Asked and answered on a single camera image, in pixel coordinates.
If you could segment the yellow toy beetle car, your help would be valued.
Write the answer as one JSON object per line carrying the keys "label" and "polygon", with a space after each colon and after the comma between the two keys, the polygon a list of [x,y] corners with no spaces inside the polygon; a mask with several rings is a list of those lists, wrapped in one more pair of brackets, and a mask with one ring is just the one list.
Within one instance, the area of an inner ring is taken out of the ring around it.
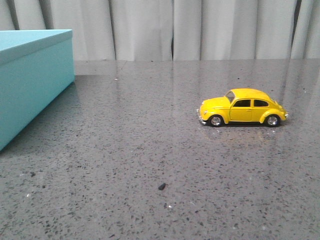
{"label": "yellow toy beetle car", "polygon": [[260,123],[277,127],[288,112],[267,93],[254,88],[234,88],[224,96],[206,99],[196,110],[205,126],[220,127],[229,123]]}

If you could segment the white pleated curtain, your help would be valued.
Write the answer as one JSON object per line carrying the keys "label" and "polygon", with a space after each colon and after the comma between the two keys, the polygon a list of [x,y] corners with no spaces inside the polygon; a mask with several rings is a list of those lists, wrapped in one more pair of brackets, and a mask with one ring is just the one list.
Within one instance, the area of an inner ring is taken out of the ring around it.
{"label": "white pleated curtain", "polygon": [[317,59],[317,0],[3,0],[1,30],[71,29],[80,60]]}

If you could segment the small black debris piece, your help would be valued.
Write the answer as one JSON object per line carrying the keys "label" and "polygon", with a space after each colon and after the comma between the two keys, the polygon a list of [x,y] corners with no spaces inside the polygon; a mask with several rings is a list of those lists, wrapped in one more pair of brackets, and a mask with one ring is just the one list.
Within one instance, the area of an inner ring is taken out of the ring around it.
{"label": "small black debris piece", "polygon": [[162,191],[165,187],[166,187],[166,183],[163,183],[158,187],[158,190]]}

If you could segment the light blue storage box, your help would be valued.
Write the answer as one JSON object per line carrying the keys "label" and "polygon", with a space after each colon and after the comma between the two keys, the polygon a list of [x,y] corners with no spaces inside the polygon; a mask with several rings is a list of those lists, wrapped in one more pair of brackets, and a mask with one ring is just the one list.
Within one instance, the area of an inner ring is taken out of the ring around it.
{"label": "light blue storage box", "polygon": [[70,29],[0,32],[3,149],[75,79]]}

